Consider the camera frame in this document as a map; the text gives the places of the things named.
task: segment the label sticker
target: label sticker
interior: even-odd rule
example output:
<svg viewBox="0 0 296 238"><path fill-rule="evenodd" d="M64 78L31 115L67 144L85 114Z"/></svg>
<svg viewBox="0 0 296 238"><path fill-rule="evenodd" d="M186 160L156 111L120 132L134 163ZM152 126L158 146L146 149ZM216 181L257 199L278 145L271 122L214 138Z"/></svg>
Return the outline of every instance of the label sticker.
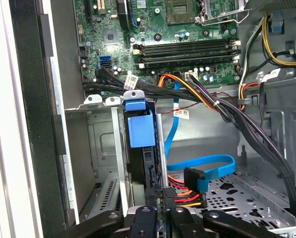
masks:
<svg viewBox="0 0 296 238"><path fill-rule="evenodd" d="M126 78L123 88L125 90L134 90L134 88L136 87L136 84L138 82L138 78L139 77L129 73L127 75L127 78Z"/></svg>
<svg viewBox="0 0 296 238"><path fill-rule="evenodd" d="M280 68L274 69L273 71L271 71L269 74L266 74L261 82L266 82L268 79L270 78L276 78L279 75L280 72Z"/></svg>
<svg viewBox="0 0 296 238"><path fill-rule="evenodd" d="M139 0L137 1L137 8L146 8L147 4L145 0Z"/></svg>
<svg viewBox="0 0 296 238"><path fill-rule="evenodd" d="M177 118L182 118L182 119L186 119L189 120L189 113L187 110L178 110L178 111L174 111L173 112L173 116L177 117Z"/></svg>

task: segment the expansion slot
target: expansion slot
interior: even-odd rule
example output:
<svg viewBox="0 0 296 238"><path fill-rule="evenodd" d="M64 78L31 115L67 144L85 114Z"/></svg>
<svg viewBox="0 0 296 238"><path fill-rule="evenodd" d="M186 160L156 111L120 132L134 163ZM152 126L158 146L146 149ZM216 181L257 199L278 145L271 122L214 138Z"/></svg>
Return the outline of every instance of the expansion slot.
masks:
<svg viewBox="0 0 296 238"><path fill-rule="evenodd" d="M98 12L99 14L106 14L105 0L98 0Z"/></svg>
<svg viewBox="0 0 296 238"><path fill-rule="evenodd" d="M84 0L84 8L85 8L85 16L89 22L89 24L93 25L93 12L92 12L92 1L91 0Z"/></svg>

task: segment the sata port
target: sata port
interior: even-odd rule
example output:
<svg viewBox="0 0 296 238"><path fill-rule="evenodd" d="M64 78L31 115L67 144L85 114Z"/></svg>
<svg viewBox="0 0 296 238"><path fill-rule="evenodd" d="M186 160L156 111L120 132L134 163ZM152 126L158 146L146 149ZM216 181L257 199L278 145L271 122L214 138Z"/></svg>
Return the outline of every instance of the sata port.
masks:
<svg viewBox="0 0 296 238"><path fill-rule="evenodd" d="M111 56L99 56L99 62L111 62L112 57Z"/></svg>
<svg viewBox="0 0 296 238"><path fill-rule="evenodd" d="M103 68L111 68L112 63L111 62L103 62L103 63L100 63L100 66Z"/></svg>

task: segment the yellow power cable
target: yellow power cable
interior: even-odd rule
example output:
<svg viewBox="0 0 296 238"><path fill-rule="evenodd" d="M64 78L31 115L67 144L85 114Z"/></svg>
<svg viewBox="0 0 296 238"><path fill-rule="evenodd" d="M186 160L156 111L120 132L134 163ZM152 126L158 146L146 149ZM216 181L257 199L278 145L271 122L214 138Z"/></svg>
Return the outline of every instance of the yellow power cable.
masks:
<svg viewBox="0 0 296 238"><path fill-rule="evenodd" d="M192 204L186 204L186 205L180 205L181 207L193 207L193 206L199 206L202 203L200 202L196 202L196 203L192 203Z"/></svg>
<svg viewBox="0 0 296 238"><path fill-rule="evenodd" d="M296 62L289 62L289 61L283 61L280 59L277 59L276 57L274 57L274 55L272 54L271 50L270 50L270 46L269 46L269 42L268 42L268 33L267 33L267 29L268 29L268 17L264 18L263 24L262 24L262 39L263 39L263 43L264 46L266 48L266 51L268 53L268 55L276 62L278 62L279 64L285 65L285 66L296 66Z"/></svg>

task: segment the cable tie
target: cable tie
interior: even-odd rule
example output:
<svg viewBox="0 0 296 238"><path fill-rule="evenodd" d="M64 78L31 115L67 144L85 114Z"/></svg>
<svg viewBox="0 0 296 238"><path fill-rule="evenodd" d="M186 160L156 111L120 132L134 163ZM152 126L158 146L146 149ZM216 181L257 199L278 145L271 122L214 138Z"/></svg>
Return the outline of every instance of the cable tie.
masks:
<svg viewBox="0 0 296 238"><path fill-rule="evenodd" d="M295 54L295 51L293 49L289 49L289 53L290 53L290 56L293 56Z"/></svg>
<svg viewBox="0 0 296 238"><path fill-rule="evenodd" d="M213 104L213 107L216 107L218 104L219 104L219 101L216 101L216 102Z"/></svg>

